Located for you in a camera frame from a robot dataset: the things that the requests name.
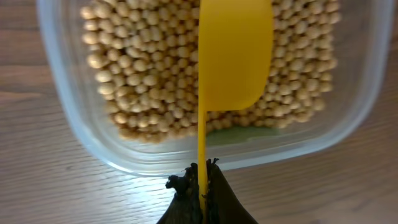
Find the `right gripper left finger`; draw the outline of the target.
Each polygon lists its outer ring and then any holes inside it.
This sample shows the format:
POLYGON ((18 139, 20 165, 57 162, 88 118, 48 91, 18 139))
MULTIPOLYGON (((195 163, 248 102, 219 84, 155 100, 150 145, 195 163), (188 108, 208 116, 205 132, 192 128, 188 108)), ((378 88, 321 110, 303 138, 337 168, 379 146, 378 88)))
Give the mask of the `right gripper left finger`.
POLYGON ((157 224, 201 224, 197 171, 197 164, 191 163, 184 176, 169 176, 165 187, 175 193, 157 224))

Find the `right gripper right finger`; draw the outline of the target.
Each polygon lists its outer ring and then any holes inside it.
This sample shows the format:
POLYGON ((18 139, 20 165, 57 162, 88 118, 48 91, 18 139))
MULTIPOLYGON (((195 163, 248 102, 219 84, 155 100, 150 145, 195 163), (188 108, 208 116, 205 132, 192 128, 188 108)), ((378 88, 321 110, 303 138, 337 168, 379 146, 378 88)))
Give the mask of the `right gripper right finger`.
POLYGON ((207 223, 209 224, 258 224, 243 207, 216 162, 206 162, 208 174, 207 223))

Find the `yellow scoop cup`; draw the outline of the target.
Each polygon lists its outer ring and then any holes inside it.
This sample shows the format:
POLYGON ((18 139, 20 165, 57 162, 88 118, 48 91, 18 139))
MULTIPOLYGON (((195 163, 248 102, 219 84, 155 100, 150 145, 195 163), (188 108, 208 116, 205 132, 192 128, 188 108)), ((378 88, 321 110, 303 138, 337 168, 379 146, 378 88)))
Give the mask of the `yellow scoop cup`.
POLYGON ((206 212, 206 115, 243 110, 262 95, 273 46, 271 0, 202 0, 198 35, 198 185, 206 212))

